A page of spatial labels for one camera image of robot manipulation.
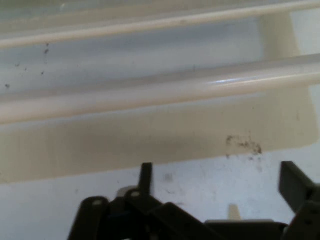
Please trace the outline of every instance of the black plastic piece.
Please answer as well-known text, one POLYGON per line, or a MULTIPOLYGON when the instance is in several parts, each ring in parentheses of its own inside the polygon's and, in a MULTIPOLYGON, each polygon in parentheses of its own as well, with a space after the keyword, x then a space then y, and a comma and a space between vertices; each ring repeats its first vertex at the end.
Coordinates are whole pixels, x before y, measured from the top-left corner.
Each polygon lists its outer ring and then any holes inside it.
POLYGON ((201 223, 173 203, 150 195, 152 164, 141 166, 137 188, 108 202, 84 200, 68 240, 320 240, 320 186, 293 162, 282 162, 279 191, 296 212, 290 225, 272 221, 201 223))
POLYGON ((295 213, 311 197, 315 187, 292 161, 281 163, 279 191, 295 213))
POLYGON ((227 239, 279 240, 287 224, 273 221, 208 221, 206 226, 227 239))
POLYGON ((97 240, 101 219, 108 208, 108 200, 101 196, 85 199, 75 218, 69 240, 97 240))
POLYGON ((140 171, 138 188, 145 194, 150 194, 152 183, 152 163, 143 163, 140 171))
POLYGON ((226 239, 170 202, 154 209, 150 215, 157 221, 162 229, 169 231, 170 234, 175 237, 174 239, 226 239))

